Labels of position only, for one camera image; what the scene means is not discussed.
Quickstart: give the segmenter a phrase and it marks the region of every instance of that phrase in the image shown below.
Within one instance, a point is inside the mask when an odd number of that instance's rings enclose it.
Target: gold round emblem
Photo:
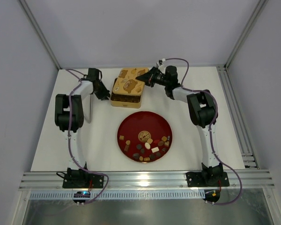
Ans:
[[[139,140],[141,142],[146,143],[149,138],[151,138],[151,134],[148,131],[146,131],[146,130],[140,131]]]

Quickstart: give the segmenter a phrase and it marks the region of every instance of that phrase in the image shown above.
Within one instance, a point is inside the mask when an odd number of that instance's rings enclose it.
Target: table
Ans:
[[[121,68],[103,68],[102,81],[111,90]],[[186,68],[178,67],[181,81]],[[55,96],[68,94],[78,84],[65,70],[60,70],[44,120],[31,171],[65,171],[69,153],[64,135],[54,123]],[[217,100],[219,117],[216,124],[216,141],[222,161],[235,169],[244,169],[241,150],[222,90],[216,67],[191,67],[184,86],[190,89],[209,89]],[[89,101],[83,101],[85,122],[81,144],[88,169],[93,171],[171,171],[200,170],[202,147],[197,128],[192,124],[186,103],[166,97],[164,87],[145,87],[140,109],[111,106],[109,101],[92,98],[92,116]],[[143,164],[127,158],[119,149],[117,130],[128,115],[138,111],[152,111],[163,116],[171,126],[173,142],[169,152],[152,163]]]

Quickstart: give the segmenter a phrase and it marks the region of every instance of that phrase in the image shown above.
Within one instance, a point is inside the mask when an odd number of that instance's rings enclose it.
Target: round red tray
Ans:
[[[147,149],[145,143],[150,142],[149,138],[153,142],[150,149]],[[172,143],[172,130],[160,115],[141,111],[124,119],[118,128],[117,140],[121,151],[128,158],[136,162],[149,163],[162,158],[168,152]]]

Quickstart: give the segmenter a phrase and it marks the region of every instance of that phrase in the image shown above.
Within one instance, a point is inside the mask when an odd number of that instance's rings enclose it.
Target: metal vent grille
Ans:
[[[30,200],[81,200],[74,198],[77,191],[32,191]],[[97,196],[99,191],[92,190],[90,198]],[[204,190],[131,190],[104,191],[98,200],[157,200],[157,199],[198,199],[205,198]]]

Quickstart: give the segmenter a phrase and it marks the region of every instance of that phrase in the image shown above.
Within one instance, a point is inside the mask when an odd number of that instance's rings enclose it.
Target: cable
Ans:
[[[187,90],[187,91],[206,93],[206,94],[208,94],[208,95],[213,99],[213,101],[214,101],[214,104],[215,104],[215,115],[214,115],[214,118],[212,119],[211,123],[209,124],[209,128],[208,128],[209,134],[210,134],[210,144],[211,144],[212,153],[214,154],[214,156],[215,156],[215,158],[217,159],[217,161],[219,161],[220,163],[222,163],[223,165],[225,165],[226,167],[228,167],[228,168],[237,176],[237,178],[238,178],[238,180],[239,180],[240,190],[239,190],[239,193],[238,193],[238,195],[236,196],[236,198],[233,199],[233,200],[230,201],[230,202],[224,202],[224,203],[208,202],[208,203],[213,204],[213,205],[229,205],[229,204],[232,204],[232,203],[234,203],[235,201],[237,201],[237,200],[240,198],[240,196],[242,195],[242,192],[243,192],[243,183],[242,183],[242,181],[241,181],[241,179],[240,179],[238,173],[237,173],[231,166],[229,166],[229,165],[227,165],[226,163],[222,162],[222,161],[220,160],[220,158],[217,156],[217,154],[216,154],[216,152],[215,152],[215,150],[214,150],[214,144],[213,144],[213,139],[212,139],[212,129],[211,129],[211,126],[212,126],[212,124],[215,122],[216,117],[217,117],[217,115],[218,115],[218,105],[217,105],[217,101],[216,101],[216,99],[214,98],[214,96],[213,96],[211,93],[209,93],[208,91],[205,91],[205,90],[192,90],[192,89],[185,88],[185,87],[183,86],[184,79],[186,78],[186,75],[187,75],[187,72],[188,72],[188,69],[189,69],[189,62],[188,62],[187,60],[182,59],[182,58],[168,58],[168,59],[165,59],[165,60],[166,60],[166,61],[168,61],[168,60],[181,60],[181,61],[186,62],[186,64],[187,64],[187,69],[186,69],[186,72],[185,72],[185,74],[184,74],[184,76],[183,76],[183,78],[182,78],[181,87],[182,87],[184,90]]]
[[[106,184],[104,185],[104,187],[102,188],[102,190],[98,193],[98,195],[96,197],[94,197],[93,199],[85,202],[84,204],[89,204],[89,203],[92,203],[94,200],[96,200],[101,194],[102,192],[106,189],[107,187],[107,184],[109,182],[109,176],[105,173],[100,173],[100,172],[94,172],[94,171],[90,171],[90,170],[87,170],[85,168],[83,168],[82,166],[79,165],[79,163],[76,161],[75,157],[73,156],[72,154],[72,150],[71,150],[71,126],[72,126],[72,94],[82,85],[82,82],[81,82],[81,79],[75,75],[74,73],[72,73],[71,71],[75,71],[75,72],[78,72],[82,75],[84,75],[83,73],[77,71],[77,70],[74,70],[74,69],[66,69],[67,72],[69,72],[70,74],[72,74],[74,77],[76,77],[79,81],[79,84],[70,92],[69,94],[69,108],[70,108],[70,112],[69,112],[69,128],[68,128],[68,131],[67,131],[67,136],[68,136],[68,149],[69,149],[69,153],[70,153],[70,157],[71,159],[73,160],[73,162],[76,164],[76,166],[78,168],[80,168],[81,170],[87,172],[87,173],[93,173],[93,174],[96,174],[96,175],[100,175],[100,176],[104,176],[107,178],[107,181],[106,181]]]

